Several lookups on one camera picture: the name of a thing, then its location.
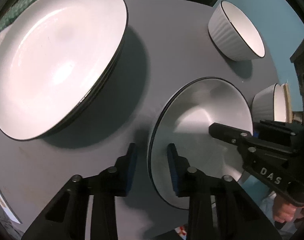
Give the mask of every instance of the tabletop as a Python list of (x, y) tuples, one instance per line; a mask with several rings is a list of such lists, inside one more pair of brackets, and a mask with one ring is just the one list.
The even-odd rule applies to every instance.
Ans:
[(119, 62), (92, 104), (71, 125), (44, 139), (18, 142), (0, 131), (0, 191), (23, 232), (74, 174), (112, 166), (135, 142), (139, 156), (126, 198), (116, 198), (119, 239), (149, 239), (187, 222), (166, 204), (147, 172), (148, 135), (167, 101), (200, 77), (234, 84), (250, 105), (278, 77), (266, 47), (262, 59), (233, 62), (213, 45), (214, 8), (185, 0), (125, 0), (129, 25)]

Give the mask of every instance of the screw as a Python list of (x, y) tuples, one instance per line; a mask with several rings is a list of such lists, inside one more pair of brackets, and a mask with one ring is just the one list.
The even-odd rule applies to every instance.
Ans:
[(233, 178), (232, 178), (232, 176), (230, 176), (230, 175), (224, 175), (224, 176), (223, 176), (223, 179), (224, 179), (225, 181), (228, 181), (228, 182), (233, 181)]
[(71, 180), (73, 182), (79, 182), (82, 179), (82, 177), (80, 175), (74, 175), (72, 176)]
[(188, 167), (188, 173), (196, 173), (197, 169), (196, 167)]
[(249, 151), (250, 153), (254, 153), (254, 152), (256, 152), (256, 149), (255, 149), (254, 147), (249, 147), (249, 148), (248, 148), (248, 151)]
[(115, 166), (108, 168), (108, 173), (116, 173), (116, 172), (117, 172), (117, 168)]

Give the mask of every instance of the hand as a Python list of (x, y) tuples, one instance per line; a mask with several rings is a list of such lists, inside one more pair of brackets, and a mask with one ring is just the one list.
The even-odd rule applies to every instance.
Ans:
[[(280, 195), (276, 195), (272, 208), (273, 219), (280, 223), (290, 222), (294, 217), (296, 209), (297, 209), (296, 206), (293, 206), (292, 204), (287, 202)], [(297, 218), (303, 218), (303, 217), (304, 217), (304, 207), (302, 207), (302, 210)]]

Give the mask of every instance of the blue floor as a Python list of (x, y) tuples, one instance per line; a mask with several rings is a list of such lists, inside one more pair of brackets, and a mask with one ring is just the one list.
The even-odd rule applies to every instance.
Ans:
[[(304, 25), (285, 0), (227, 0), (239, 7), (257, 27), (266, 41), (280, 83), (289, 83), (292, 110), (302, 111), (302, 98), (290, 56), (304, 38)], [(268, 187), (251, 176), (243, 188), (259, 204)]]

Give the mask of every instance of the large white plate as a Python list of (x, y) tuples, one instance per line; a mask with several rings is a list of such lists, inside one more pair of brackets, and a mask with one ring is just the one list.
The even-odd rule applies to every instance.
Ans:
[(36, 138), (88, 95), (127, 26), (124, 0), (38, 0), (0, 45), (0, 129)]
[(186, 85), (168, 102), (151, 133), (148, 147), (150, 179), (168, 204), (189, 208), (189, 198), (179, 198), (172, 187), (167, 146), (175, 143), (178, 154), (206, 175), (229, 174), (238, 181), (243, 161), (236, 146), (212, 138), (209, 126), (221, 123), (253, 134), (247, 102), (232, 84), (217, 78), (202, 78)]

